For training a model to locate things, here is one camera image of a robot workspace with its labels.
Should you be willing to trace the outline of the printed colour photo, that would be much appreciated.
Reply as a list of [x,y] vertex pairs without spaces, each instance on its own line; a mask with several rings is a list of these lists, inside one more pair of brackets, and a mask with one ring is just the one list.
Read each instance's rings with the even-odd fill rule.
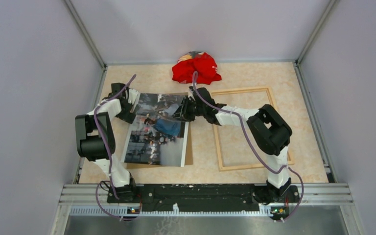
[[185,166],[188,123],[173,116],[184,97],[184,94],[140,94],[121,157],[123,163]]

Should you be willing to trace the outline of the brown cardboard backing board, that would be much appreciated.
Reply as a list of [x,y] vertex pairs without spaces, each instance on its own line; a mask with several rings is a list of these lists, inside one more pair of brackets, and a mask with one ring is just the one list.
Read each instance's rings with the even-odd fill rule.
[[127,169],[184,167],[193,164],[190,127],[183,138],[166,137],[149,129],[129,128],[121,161]]

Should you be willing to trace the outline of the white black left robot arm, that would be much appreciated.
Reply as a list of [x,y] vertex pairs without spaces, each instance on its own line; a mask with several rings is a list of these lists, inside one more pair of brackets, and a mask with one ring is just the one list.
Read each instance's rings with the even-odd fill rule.
[[92,111],[74,120],[76,147],[80,157],[95,163],[109,178],[108,203],[132,202],[138,194],[131,173],[115,155],[112,120],[131,124],[136,118],[139,92],[123,83],[113,83],[111,92]]

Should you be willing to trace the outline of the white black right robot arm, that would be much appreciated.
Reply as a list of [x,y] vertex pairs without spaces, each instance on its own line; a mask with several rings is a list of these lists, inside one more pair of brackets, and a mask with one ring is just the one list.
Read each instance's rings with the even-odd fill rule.
[[245,109],[216,103],[206,88],[189,88],[189,95],[172,115],[192,122],[203,117],[218,126],[238,126],[256,158],[268,170],[268,197],[274,202],[284,199],[291,186],[288,172],[288,147],[292,129],[270,104],[257,109]]

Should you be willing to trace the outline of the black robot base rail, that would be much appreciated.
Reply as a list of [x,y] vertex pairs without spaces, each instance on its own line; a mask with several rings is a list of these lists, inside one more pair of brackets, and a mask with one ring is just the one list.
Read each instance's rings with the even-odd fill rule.
[[282,195],[266,184],[144,184],[109,190],[109,204],[134,203],[143,212],[169,212],[174,205],[181,212],[253,212],[266,205],[282,206],[299,201],[297,186]]

